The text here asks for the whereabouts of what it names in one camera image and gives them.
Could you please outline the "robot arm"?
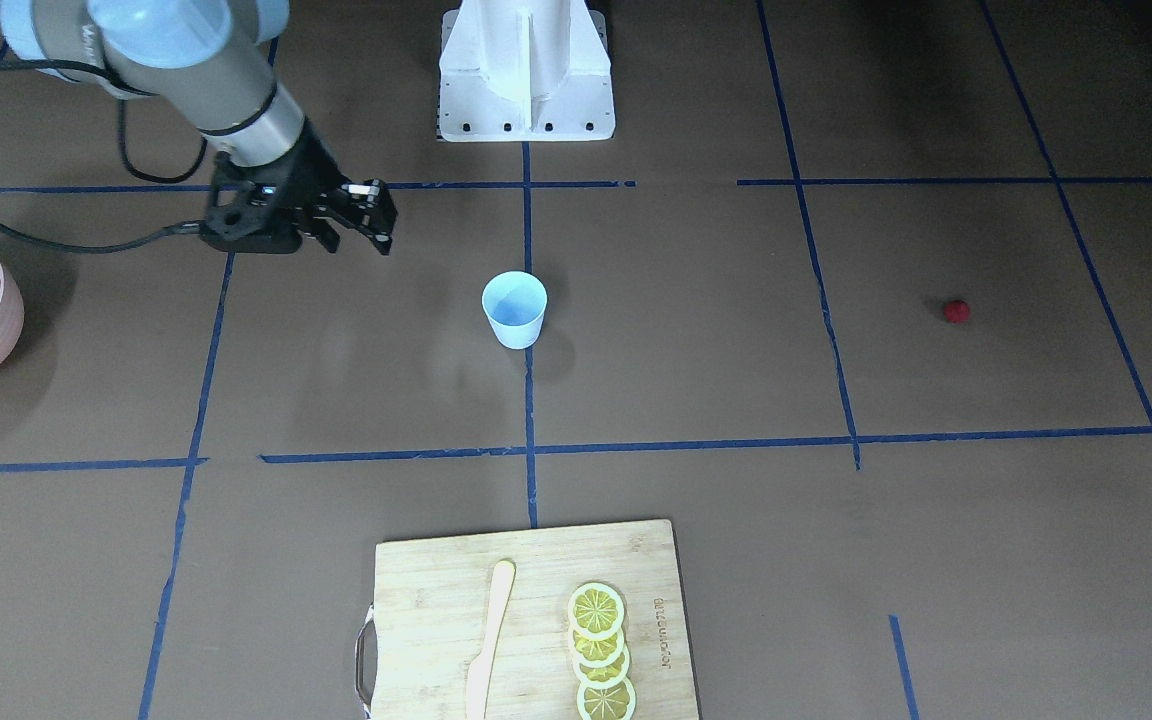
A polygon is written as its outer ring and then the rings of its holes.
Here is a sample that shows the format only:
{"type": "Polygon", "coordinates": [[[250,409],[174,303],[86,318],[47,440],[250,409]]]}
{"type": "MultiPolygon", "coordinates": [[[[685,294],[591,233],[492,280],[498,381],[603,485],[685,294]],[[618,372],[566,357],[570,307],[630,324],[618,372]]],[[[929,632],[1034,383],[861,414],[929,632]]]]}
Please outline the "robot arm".
{"type": "Polygon", "coordinates": [[[179,109],[217,154],[192,228],[212,249],[291,253],[310,238],[335,252],[349,229],[388,255],[387,184],[339,169],[262,54],[289,14],[287,1],[0,1],[0,31],[51,76],[179,109]]]}

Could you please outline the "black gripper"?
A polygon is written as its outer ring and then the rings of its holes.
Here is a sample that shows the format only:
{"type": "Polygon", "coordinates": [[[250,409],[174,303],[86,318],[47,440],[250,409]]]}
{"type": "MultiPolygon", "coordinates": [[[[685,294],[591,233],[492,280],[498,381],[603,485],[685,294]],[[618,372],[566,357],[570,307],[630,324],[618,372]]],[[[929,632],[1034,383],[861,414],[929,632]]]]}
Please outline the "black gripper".
{"type": "Polygon", "coordinates": [[[306,122],[291,149],[260,167],[241,167],[229,152],[214,160],[200,240],[223,252],[291,253],[305,238],[338,252],[338,225],[358,232],[389,256],[397,206],[389,185],[376,182],[376,197],[349,196],[348,183],[314,126],[306,122]]]}

